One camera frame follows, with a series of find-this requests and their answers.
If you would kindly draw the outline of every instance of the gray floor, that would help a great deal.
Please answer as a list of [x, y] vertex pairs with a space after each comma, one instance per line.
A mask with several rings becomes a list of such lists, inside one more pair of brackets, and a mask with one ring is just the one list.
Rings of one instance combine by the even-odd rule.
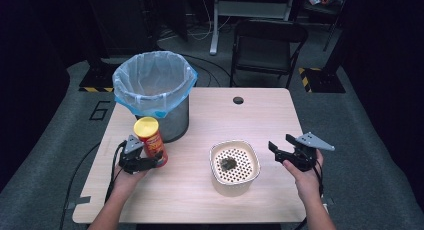
[[[323, 52], [327, 26], [307, 28], [310, 37], [301, 51], [298, 67], [321, 68], [339, 32], [327, 52]], [[191, 33], [207, 30], [191, 30]], [[216, 56], [209, 55], [210, 41], [211, 34], [189, 36], [188, 42], [171, 37], [158, 44], [164, 50], [208, 60], [226, 71], [187, 56], [199, 73], [198, 87], [228, 87], [230, 26], [222, 29]], [[105, 61], [123, 62], [125, 58]], [[113, 93], [78, 91], [78, 84], [88, 69], [86, 62], [68, 69], [71, 84], [66, 97], [31, 154], [0, 195], [0, 229], [58, 229], [68, 185], [81, 163], [70, 188], [69, 201], [75, 202], [79, 197], [95, 156], [94, 147], [101, 141], [115, 105]], [[424, 229], [423, 212], [415, 202], [405, 175], [393, 163], [374, 131], [343, 68], [339, 68], [337, 75], [345, 94], [307, 93], [297, 70], [290, 86], [303, 131], [310, 131], [336, 146], [335, 152], [324, 152], [324, 191], [332, 219], [339, 229]], [[240, 87], [285, 84], [284, 77], [277, 81], [274, 76], [251, 73], [237, 74], [235, 80]], [[92, 116], [96, 107], [104, 112]], [[72, 209], [66, 211], [63, 229], [84, 229], [85, 226], [73, 223], [72, 213]], [[293, 229], [296, 225], [284, 223], [281, 227]], [[120, 229], [134, 229], [134, 226], [122, 224]]]

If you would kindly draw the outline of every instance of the trash can liner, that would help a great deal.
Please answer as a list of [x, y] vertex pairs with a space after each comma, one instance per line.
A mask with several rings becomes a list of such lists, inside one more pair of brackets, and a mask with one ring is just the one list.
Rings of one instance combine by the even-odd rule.
[[136, 116], [165, 118], [190, 93], [197, 72], [179, 54], [135, 55], [113, 74], [115, 101]]

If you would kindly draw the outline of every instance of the perforated basket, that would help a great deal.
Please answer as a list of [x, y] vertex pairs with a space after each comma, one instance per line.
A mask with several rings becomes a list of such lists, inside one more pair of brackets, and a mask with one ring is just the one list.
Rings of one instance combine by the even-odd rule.
[[210, 151], [212, 183], [218, 193], [236, 197], [245, 193], [259, 175], [260, 165], [255, 151], [249, 143], [233, 140], [219, 143]]

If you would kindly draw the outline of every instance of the red canister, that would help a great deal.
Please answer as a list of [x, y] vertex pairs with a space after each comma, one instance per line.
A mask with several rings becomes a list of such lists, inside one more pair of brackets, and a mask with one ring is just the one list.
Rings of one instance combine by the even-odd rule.
[[159, 132], [159, 122], [152, 117], [142, 117], [134, 124], [134, 133], [144, 143], [146, 155], [154, 157], [162, 152], [156, 167], [162, 167], [168, 161], [168, 154], [165, 150], [162, 137]]

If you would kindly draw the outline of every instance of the yellow and black hazard tape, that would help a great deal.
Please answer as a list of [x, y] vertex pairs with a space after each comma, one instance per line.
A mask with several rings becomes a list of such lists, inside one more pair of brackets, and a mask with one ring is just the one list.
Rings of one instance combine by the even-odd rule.
[[113, 87], [80, 87], [81, 92], [113, 92]]
[[321, 71], [321, 68], [299, 68], [299, 73], [302, 79], [303, 87], [305, 87], [306, 92], [312, 92], [311, 84], [306, 76], [306, 69]]

